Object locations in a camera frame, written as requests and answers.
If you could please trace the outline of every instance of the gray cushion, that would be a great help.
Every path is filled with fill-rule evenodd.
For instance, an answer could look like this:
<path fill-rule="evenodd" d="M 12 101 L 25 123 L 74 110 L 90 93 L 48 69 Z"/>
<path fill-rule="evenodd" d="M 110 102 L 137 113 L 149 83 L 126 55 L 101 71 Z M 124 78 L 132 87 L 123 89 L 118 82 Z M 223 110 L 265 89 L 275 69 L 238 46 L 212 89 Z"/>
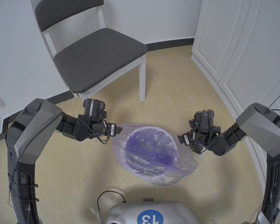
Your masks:
<path fill-rule="evenodd" d="M 35 15 L 43 32 L 70 16 L 103 4 L 103 0 L 41 0 L 36 6 Z"/>
<path fill-rule="evenodd" d="M 109 28 L 97 30 L 53 59 L 73 93 L 84 93 L 147 52 L 147 46 Z"/>

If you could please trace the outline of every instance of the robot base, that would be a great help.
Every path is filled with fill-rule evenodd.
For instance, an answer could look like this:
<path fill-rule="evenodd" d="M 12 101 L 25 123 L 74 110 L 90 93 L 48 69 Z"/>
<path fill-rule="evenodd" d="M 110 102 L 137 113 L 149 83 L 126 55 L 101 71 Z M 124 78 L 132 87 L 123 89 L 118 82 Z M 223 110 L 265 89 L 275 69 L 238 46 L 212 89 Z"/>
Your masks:
<path fill-rule="evenodd" d="M 110 208 L 103 224 L 201 224 L 191 208 L 179 201 L 122 203 Z"/>

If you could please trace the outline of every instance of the trash bag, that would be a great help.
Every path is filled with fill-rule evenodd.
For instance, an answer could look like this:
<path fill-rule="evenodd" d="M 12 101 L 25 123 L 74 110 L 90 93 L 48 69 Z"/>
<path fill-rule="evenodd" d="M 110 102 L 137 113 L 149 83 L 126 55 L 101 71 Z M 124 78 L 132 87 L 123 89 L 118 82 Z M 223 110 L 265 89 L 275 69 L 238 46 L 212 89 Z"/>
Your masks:
<path fill-rule="evenodd" d="M 117 163 L 125 170 L 158 186 L 169 186 L 190 175 L 197 162 L 176 135 L 153 126 L 122 124 L 113 140 Z"/>

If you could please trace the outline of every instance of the logo on robot arm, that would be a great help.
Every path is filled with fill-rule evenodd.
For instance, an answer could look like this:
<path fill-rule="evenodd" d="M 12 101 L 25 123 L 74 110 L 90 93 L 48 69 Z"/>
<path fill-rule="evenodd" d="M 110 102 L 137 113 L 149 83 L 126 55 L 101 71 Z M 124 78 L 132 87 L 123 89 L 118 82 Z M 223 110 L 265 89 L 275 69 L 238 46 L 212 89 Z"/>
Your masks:
<path fill-rule="evenodd" d="M 156 210 L 145 210 L 138 215 L 137 224 L 163 224 L 163 216 Z"/>

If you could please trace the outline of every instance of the baseboard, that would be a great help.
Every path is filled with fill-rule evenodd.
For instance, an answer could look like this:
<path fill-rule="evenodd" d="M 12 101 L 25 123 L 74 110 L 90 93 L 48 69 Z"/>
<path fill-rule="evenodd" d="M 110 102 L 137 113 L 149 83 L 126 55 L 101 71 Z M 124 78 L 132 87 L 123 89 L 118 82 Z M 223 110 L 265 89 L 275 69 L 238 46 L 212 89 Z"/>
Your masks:
<path fill-rule="evenodd" d="M 72 98 L 74 98 L 74 96 L 73 96 L 72 92 L 69 90 L 69 91 L 63 92 L 61 94 L 58 94 L 56 96 L 50 97 L 47 100 L 53 104 L 58 104 L 58 103 L 61 103 L 63 101 L 66 101 L 66 100 L 69 100 Z M 16 117 L 19 115 L 20 112 L 21 111 L 18 111 L 3 120 L 2 133 L 0 133 L 0 140 L 4 139 L 5 133 L 8 130 L 9 124 L 12 123 L 16 119 Z"/>
<path fill-rule="evenodd" d="M 178 39 L 178 40 L 155 42 L 146 45 L 148 46 L 148 51 L 155 51 L 155 50 L 165 49 L 170 47 L 193 45 L 193 41 L 194 38 L 185 38 L 185 39 Z"/>
<path fill-rule="evenodd" d="M 198 68 L 202 71 L 202 73 L 208 79 L 210 84 L 214 87 L 214 89 L 216 90 L 216 92 L 218 93 L 218 95 L 220 96 L 220 98 L 222 99 L 224 104 L 226 105 L 227 109 L 229 110 L 233 119 L 236 120 L 236 118 L 238 117 L 238 113 L 234 109 L 232 103 L 230 102 L 230 100 L 228 99 L 228 97 L 226 96 L 226 94 L 224 93 L 222 88 L 219 86 L 217 81 L 213 78 L 213 76 L 210 74 L 210 72 L 205 68 L 205 66 L 199 61 L 199 59 L 194 54 L 192 54 L 192 60 L 198 66 Z M 247 147 L 248 147 L 250 154 L 252 156 L 252 159 L 254 161 L 254 164 L 255 164 L 259 179 L 260 179 L 262 191 L 264 193 L 265 179 L 266 179 L 266 160 L 264 160 L 264 158 L 262 156 L 261 149 L 259 147 L 254 147 L 251 138 L 247 137 L 245 139 L 245 142 L 247 144 Z"/>

